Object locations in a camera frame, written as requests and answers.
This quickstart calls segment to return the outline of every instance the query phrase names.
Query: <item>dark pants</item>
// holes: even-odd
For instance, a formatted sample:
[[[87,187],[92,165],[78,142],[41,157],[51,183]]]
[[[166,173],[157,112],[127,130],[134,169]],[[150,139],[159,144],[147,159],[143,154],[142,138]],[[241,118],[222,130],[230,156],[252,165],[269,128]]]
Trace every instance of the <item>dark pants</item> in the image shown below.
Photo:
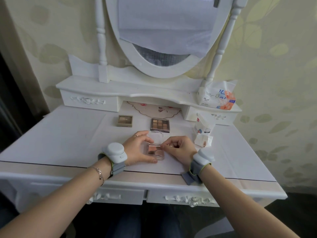
[[[142,229],[140,209],[129,208],[113,222],[106,238],[140,238],[141,231],[145,233],[144,237],[183,238],[179,221],[169,206],[158,206],[151,216],[147,217]]]

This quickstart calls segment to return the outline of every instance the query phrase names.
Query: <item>forearm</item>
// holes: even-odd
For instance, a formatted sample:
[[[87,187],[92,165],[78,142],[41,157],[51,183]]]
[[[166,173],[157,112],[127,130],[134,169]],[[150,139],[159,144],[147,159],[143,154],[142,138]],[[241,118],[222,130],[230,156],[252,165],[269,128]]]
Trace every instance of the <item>forearm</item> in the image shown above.
[[[101,170],[105,180],[109,177],[108,158],[93,166]],[[101,184],[98,172],[88,168],[7,224],[0,230],[0,237],[60,237]]]
[[[226,180],[211,165],[199,175],[241,237],[297,237],[287,226]]]

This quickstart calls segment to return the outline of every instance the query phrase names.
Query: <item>nine-color eyeshadow palette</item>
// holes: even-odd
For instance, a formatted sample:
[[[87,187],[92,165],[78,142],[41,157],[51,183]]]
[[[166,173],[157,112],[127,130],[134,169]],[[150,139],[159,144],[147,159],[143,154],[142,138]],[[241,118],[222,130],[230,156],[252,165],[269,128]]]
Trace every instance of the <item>nine-color eyeshadow palette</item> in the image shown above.
[[[169,133],[170,121],[168,119],[152,118],[151,130],[157,130],[157,131]]]

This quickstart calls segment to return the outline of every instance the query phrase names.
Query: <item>wall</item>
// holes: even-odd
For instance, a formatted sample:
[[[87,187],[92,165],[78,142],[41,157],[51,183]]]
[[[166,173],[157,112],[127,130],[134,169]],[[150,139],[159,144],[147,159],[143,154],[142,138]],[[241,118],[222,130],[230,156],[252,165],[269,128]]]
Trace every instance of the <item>wall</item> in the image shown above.
[[[50,110],[55,84],[71,74],[67,54],[96,63],[93,0],[6,0]],[[126,59],[106,17],[107,59]],[[238,17],[215,80],[239,80],[235,125],[275,178],[317,187],[316,0],[249,0]],[[198,75],[206,75],[213,50]],[[197,77],[194,69],[187,74]]]

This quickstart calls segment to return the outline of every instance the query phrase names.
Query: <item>bracelet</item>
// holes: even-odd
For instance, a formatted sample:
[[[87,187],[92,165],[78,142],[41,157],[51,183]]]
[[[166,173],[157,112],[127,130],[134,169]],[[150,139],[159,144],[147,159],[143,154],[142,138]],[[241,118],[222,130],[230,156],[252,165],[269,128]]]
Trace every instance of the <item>bracelet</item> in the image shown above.
[[[102,173],[101,173],[101,170],[99,169],[99,168],[96,168],[96,167],[93,167],[93,166],[90,166],[91,168],[94,168],[97,172],[98,172],[98,174],[99,174],[99,179],[100,180],[102,180],[102,185],[101,186],[103,186],[103,184],[105,183],[105,179],[103,178],[103,175],[102,175]]]

